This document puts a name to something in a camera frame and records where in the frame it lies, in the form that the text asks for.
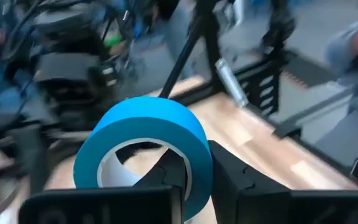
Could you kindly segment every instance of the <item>painter's tape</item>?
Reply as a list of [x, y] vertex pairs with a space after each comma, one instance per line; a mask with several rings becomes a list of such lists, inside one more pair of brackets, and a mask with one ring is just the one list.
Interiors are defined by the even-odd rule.
[[182, 156], [188, 181], [185, 219], [196, 215], [211, 195], [213, 164], [204, 130], [195, 115], [172, 100], [141, 96], [112, 107], [82, 145], [74, 163], [77, 188], [124, 187], [140, 177], [124, 168], [115, 152], [150, 141]]

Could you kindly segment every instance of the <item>wooden tabletop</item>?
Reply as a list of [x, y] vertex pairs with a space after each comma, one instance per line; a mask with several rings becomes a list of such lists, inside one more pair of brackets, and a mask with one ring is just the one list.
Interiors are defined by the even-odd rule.
[[[175, 85], [179, 93], [203, 82], [200, 77], [189, 78]], [[248, 165], [291, 189], [347, 189], [358, 186], [329, 167], [291, 139], [278, 139], [273, 127], [252, 114], [236, 108], [231, 99], [217, 94], [190, 106], [204, 127], [208, 139], [215, 140]], [[165, 149], [141, 152], [129, 159], [125, 166], [136, 174], [144, 175], [159, 160]], [[52, 174], [47, 189], [75, 188], [71, 157], [62, 162]], [[27, 197], [27, 180], [15, 202], [0, 215], [0, 224], [17, 223], [17, 209]], [[216, 223], [214, 209], [207, 206], [193, 218], [192, 223]]]

